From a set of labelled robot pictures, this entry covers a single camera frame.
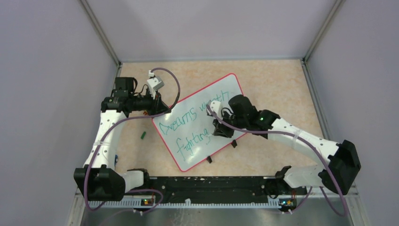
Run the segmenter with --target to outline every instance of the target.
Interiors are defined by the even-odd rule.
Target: wooden table surface
[[[297,127],[322,137],[299,60],[193,61],[124,63],[121,77],[135,77],[138,91],[148,77],[148,70],[165,67],[181,85],[180,98],[229,74],[237,75],[243,93],[258,110],[268,109]],[[174,79],[157,71],[165,86],[160,89],[163,101],[171,105],[177,94]],[[130,116],[142,115],[134,112]],[[141,134],[146,131],[142,140]],[[119,140],[116,171],[144,168],[150,176],[267,176],[284,166],[314,165],[289,146],[247,134],[238,146],[231,145],[212,155],[213,162],[203,161],[187,172],[181,172],[162,142],[151,120],[127,121]]]

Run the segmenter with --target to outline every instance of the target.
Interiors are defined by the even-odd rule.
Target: wall
[[[310,61],[333,138],[357,146],[372,225],[396,225],[399,210],[398,10],[396,0],[346,1]]]
[[[77,0],[0,1],[0,225],[65,225],[116,68]]]
[[[335,0],[88,0],[121,61],[302,58]]]

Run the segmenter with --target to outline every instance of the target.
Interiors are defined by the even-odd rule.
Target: floor
[[[148,70],[155,67],[165,67],[178,77],[181,98],[229,73],[234,73],[243,93],[258,110],[271,110],[297,127],[322,137],[299,60],[124,63],[120,76],[135,77],[139,82],[138,89],[141,89],[147,79]],[[177,94],[175,81],[162,71],[156,72],[156,75],[161,76],[165,83],[160,90],[163,101],[171,105]],[[238,140],[236,148],[228,146],[215,153],[211,164],[203,161],[189,171],[182,172],[151,120],[126,122],[117,154],[117,172],[144,168],[150,176],[269,176],[287,165],[315,164],[288,146],[247,134]]]

